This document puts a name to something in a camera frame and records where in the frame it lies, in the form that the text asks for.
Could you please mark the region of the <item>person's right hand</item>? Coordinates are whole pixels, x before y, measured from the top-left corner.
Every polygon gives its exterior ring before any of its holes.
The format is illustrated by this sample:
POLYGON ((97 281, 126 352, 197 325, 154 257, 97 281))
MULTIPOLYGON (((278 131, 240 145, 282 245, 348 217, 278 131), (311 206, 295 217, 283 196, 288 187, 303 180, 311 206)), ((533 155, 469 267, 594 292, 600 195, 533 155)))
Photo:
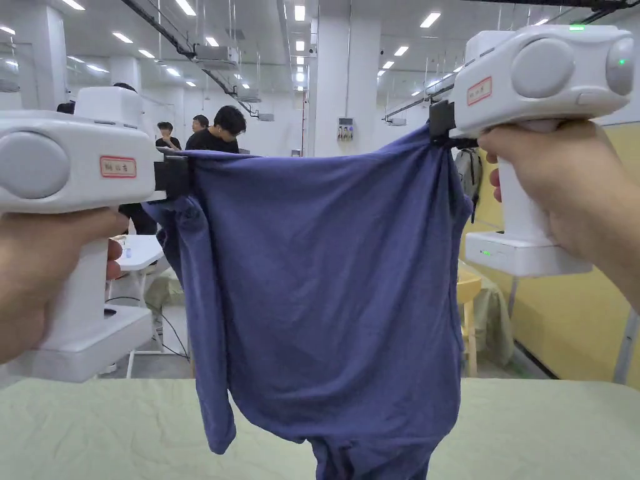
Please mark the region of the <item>person's right hand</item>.
POLYGON ((570 254, 601 270, 639 309, 639 185, 604 130, 565 122, 553 132, 499 126, 478 139, 486 159, 505 159, 570 254))

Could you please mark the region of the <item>person's left hand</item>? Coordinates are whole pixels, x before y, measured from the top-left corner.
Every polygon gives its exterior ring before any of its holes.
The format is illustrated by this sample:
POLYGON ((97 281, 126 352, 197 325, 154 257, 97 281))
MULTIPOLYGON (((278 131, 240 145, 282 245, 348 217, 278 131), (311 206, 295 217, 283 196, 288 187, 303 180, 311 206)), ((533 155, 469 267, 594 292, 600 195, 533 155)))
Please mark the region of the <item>person's left hand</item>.
POLYGON ((81 249, 107 240, 104 282, 119 276, 129 219, 102 208, 68 214, 1 216, 1 364, 36 347, 46 331, 46 309, 77 266, 81 249))

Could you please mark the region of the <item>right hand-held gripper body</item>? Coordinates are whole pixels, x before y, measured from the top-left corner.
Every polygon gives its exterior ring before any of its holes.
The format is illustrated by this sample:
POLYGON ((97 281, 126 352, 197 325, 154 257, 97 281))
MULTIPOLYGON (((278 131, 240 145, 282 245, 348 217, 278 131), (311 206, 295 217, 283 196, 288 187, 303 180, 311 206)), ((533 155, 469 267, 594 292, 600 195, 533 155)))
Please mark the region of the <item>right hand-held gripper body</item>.
MULTIPOLYGON (((615 113, 634 86, 634 36, 616 26, 483 31, 466 44, 465 58, 449 97, 430 107, 433 143, 460 148, 460 139, 503 124, 548 133, 567 119, 615 113)), ((498 168, 504 231, 466 235, 466 260, 520 278, 590 272, 551 236, 513 167, 499 159, 498 168)))

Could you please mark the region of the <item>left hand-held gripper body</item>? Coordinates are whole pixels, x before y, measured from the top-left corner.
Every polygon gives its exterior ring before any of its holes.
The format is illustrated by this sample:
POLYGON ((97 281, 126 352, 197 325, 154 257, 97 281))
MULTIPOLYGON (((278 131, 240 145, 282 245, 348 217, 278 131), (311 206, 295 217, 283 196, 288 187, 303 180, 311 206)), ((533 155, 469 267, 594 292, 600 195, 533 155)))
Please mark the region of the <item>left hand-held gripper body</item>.
MULTIPOLYGON (((74 114, 3 111, 1 212, 66 214, 187 194, 186 158, 157 149, 142 123, 141 98, 121 87, 81 89, 74 114)), ((148 309, 106 304, 107 257, 105 239, 81 250, 43 343, 11 361, 7 375, 81 383, 153 337, 148 309)))

